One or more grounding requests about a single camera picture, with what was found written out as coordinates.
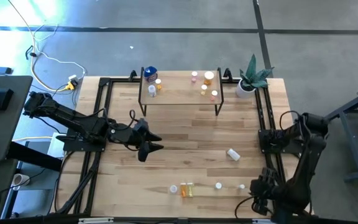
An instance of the small bottle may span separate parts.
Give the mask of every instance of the small bottle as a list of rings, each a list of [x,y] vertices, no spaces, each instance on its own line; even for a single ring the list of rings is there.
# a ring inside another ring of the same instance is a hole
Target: small bottle
[[[218,91],[216,90],[212,91],[211,101],[215,101],[217,95],[218,95]]]
[[[180,195],[181,195],[181,197],[186,197],[187,196],[187,185],[186,185],[186,183],[181,183],[180,184]]]
[[[151,97],[155,97],[156,96],[156,92],[155,92],[155,87],[153,86],[153,85],[150,85],[149,86],[149,95],[151,96]]]
[[[192,82],[196,82],[196,81],[197,81],[197,75],[198,75],[198,72],[192,72],[192,73],[191,73],[191,81],[192,81]]]
[[[220,182],[215,184],[215,189],[222,189],[222,184]]]
[[[240,159],[240,155],[234,149],[227,150],[227,154],[235,161]]]
[[[210,85],[210,84],[212,84],[212,79],[214,78],[214,73],[213,72],[210,72],[210,71],[208,71],[208,72],[206,72],[205,74],[204,74],[204,84],[205,85]]]
[[[201,94],[205,95],[205,90],[207,89],[206,85],[202,85],[201,89],[202,89]]]
[[[153,66],[145,68],[143,77],[148,84],[153,83],[158,77],[157,69]]]
[[[162,89],[161,79],[159,79],[159,78],[156,79],[156,80],[155,80],[155,84],[157,84],[157,89],[158,89],[158,90],[161,90],[161,89]]]
[[[189,197],[193,197],[193,186],[194,186],[193,183],[187,183],[187,187],[189,190],[189,194],[188,194]]]
[[[178,192],[178,187],[176,185],[172,185],[169,188],[169,191],[171,192],[171,194],[176,194]]]

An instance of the green plant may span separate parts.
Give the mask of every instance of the green plant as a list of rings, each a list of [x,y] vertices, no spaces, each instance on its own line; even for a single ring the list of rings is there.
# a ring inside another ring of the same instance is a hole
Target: green plant
[[[251,60],[249,61],[246,75],[244,75],[244,72],[240,70],[240,76],[242,78],[240,82],[241,88],[246,91],[251,91],[254,88],[267,87],[267,82],[265,80],[266,77],[272,73],[273,68],[263,69],[257,73],[256,58],[253,54]]]

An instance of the blue jar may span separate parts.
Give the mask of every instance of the blue jar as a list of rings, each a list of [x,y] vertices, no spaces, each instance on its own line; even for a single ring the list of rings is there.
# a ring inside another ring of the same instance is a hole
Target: blue jar
[[[143,77],[147,83],[154,83],[158,77],[157,69],[153,66],[145,68]]]

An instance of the potted plant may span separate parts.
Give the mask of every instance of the potted plant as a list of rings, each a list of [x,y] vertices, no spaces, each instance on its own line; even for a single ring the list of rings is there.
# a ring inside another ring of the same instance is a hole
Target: potted plant
[[[253,95],[256,88],[267,87],[265,79],[272,73],[272,70],[273,68],[263,69],[257,73],[256,58],[253,54],[249,61],[246,75],[240,70],[241,80],[236,88],[236,95],[239,98],[248,98]]]

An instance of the white flower pot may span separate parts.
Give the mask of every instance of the white flower pot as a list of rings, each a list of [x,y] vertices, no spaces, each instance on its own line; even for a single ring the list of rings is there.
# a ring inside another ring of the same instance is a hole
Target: white flower pot
[[[239,81],[239,84],[237,85],[237,88],[236,88],[236,95],[239,97],[239,98],[250,98],[252,96],[255,95],[254,91],[256,90],[256,88],[254,88],[253,90],[251,91],[245,91],[241,88],[241,80]]]

